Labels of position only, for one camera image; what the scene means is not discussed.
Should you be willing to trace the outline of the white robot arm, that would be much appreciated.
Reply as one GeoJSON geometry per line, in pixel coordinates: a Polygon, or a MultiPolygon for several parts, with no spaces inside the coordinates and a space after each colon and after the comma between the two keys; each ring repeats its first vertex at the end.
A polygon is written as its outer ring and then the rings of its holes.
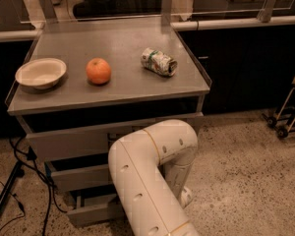
{"type": "Polygon", "coordinates": [[[198,151],[195,130],[166,120],[114,142],[113,184],[135,236],[200,236],[184,211],[185,183],[198,151]]]}

